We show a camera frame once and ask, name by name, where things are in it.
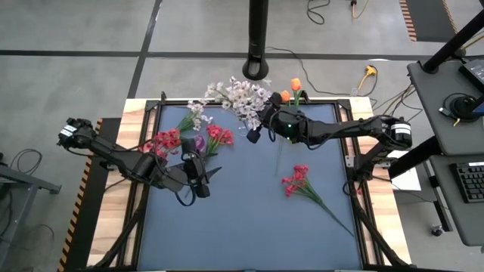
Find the black round stand base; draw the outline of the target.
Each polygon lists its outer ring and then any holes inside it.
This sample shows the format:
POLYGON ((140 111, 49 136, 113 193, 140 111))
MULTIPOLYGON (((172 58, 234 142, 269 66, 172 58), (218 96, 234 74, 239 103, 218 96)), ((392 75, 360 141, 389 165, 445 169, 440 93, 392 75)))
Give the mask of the black round stand base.
POLYGON ((474 97, 464 93, 454 93, 447 96, 439 108, 439 112, 455 121, 475 122, 484 117, 484 94, 474 97))

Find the black mat yellow stripes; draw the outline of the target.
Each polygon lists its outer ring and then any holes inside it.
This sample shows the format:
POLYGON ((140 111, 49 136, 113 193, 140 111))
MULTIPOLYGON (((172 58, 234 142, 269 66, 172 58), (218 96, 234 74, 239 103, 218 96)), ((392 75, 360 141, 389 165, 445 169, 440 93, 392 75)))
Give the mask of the black mat yellow stripes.
POLYGON ((56 272, 77 272, 98 263, 121 232, 126 191, 120 197, 104 195, 120 176, 103 163, 96 156, 85 160, 56 272))

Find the gray desk top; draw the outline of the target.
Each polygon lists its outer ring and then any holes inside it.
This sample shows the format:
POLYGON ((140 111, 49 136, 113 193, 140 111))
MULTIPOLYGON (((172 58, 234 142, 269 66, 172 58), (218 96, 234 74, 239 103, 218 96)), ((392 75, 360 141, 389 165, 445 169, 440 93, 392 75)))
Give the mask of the gray desk top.
POLYGON ((407 65, 411 83, 430 122, 441 151, 447 156, 484 154, 484 121, 454 121, 439 112, 452 94, 479 97, 481 93, 458 71, 460 61, 448 61, 436 73, 426 73, 419 63, 407 65))

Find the black keyboard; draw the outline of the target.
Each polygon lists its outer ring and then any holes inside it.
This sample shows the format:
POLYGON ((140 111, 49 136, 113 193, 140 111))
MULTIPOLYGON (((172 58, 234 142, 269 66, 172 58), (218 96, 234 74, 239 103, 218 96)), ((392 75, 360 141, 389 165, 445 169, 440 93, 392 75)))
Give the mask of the black keyboard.
POLYGON ((484 162, 452 163, 450 169, 465 203, 484 202, 484 162))

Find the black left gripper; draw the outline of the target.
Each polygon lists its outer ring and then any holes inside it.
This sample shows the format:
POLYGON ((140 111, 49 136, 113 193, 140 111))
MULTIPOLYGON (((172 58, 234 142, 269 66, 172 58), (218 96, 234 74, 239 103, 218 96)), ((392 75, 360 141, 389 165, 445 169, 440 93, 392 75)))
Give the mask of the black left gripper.
POLYGON ((210 196, 208 188, 209 179, 221 167, 206 171, 205 168, 206 154, 199 151, 196 141, 193 138, 183 138, 181 141, 181 160, 183 161, 183 169, 191 182, 191 187, 194 189, 197 197, 207 198, 210 196))

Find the black desk beam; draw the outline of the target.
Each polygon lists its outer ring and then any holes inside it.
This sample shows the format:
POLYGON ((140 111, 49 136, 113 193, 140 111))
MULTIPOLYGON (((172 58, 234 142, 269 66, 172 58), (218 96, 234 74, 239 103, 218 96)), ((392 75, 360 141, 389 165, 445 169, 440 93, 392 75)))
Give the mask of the black desk beam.
POLYGON ((396 178, 407 170, 427 161, 433 155, 441 154, 441 147, 436 136, 428 138, 420 145, 399 157, 388 169, 389 177, 396 178))

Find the black diagonal pole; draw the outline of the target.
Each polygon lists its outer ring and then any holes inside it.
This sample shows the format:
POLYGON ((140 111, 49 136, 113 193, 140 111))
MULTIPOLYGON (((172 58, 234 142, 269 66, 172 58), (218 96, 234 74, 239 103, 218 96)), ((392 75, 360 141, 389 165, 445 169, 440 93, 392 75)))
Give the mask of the black diagonal pole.
POLYGON ((429 60, 421 64, 426 73, 436 73, 439 65, 444 63, 462 45, 469 41, 484 27, 484 8, 462 30, 445 43, 429 60))

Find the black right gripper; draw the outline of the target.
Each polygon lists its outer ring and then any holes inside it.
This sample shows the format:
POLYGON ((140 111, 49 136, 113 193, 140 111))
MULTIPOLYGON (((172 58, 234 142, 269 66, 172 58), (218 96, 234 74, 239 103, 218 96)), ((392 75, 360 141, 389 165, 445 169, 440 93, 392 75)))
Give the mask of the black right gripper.
POLYGON ((281 109, 282 97, 279 93, 273 92, 271 97, 262 105, 261 110, 256 111, 256 124, 247 133, 247 140, 253 144, 256 144, 260 139, 261 130, 271 128, 271 121, 275 118, 275 115, 281 109))

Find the black stand pole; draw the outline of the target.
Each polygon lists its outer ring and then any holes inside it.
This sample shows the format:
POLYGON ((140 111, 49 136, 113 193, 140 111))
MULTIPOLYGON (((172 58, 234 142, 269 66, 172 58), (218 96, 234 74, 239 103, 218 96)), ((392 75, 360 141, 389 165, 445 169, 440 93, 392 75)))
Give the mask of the black stand pole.
POLYGON ((258 81, 268 75, 265 59, 265 42, 268 22, 268 0, 250 0, 249 6, 249 48, 243 65, 243 75, 258 81))

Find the black mat orange stripes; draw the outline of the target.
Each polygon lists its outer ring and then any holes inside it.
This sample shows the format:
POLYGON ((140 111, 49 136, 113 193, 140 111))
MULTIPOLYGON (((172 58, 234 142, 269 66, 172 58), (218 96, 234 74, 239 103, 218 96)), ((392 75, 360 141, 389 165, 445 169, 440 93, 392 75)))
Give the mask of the black mat orange stripes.
POLYGON ((447 42, 457 33, 446 0, 399 0, 399 6, 413 42, 447 42))

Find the white paper sheet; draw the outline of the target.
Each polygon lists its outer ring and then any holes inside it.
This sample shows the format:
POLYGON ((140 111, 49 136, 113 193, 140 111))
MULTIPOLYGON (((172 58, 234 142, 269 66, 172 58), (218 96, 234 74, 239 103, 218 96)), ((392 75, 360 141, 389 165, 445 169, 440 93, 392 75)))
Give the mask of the white paper sheet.
POLYGON ((403 174, 390 178, 394 190, 421 191, 420 182, 415 167, 403 174))

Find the blue table mat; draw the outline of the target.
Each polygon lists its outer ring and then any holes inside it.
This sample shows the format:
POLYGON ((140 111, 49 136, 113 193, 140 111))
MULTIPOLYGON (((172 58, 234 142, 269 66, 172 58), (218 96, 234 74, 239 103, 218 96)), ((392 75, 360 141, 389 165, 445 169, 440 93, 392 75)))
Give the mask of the blue table mat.
POLYGON ((338 140, 317 150, 284 141, 274 176, 278 141, 266 131, 256 144, 237 133, 238 120, 218 107, 205 110, 234 133, 206 167, 222 169, 210 180, 210 196, 187 191, 149 193, 139 270, 358 270, 357 239, 303 196, 286 198, 281 179, 295 165, 330 210, 354 233, 352 205, 343 192, 346 173, 338 140))

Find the gray keyboard shelf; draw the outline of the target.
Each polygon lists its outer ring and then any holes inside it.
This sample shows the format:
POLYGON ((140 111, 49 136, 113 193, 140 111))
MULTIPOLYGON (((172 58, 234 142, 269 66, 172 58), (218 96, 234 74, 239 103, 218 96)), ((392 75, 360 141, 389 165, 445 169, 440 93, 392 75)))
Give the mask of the gray keyboard shelf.
POLYGON ((461 162, 484 162, 484 155, 430 157, 430 164, 462 243, 466 246, 484 246, 484 202, 465 203, 451 173, 450 165, 461 162))

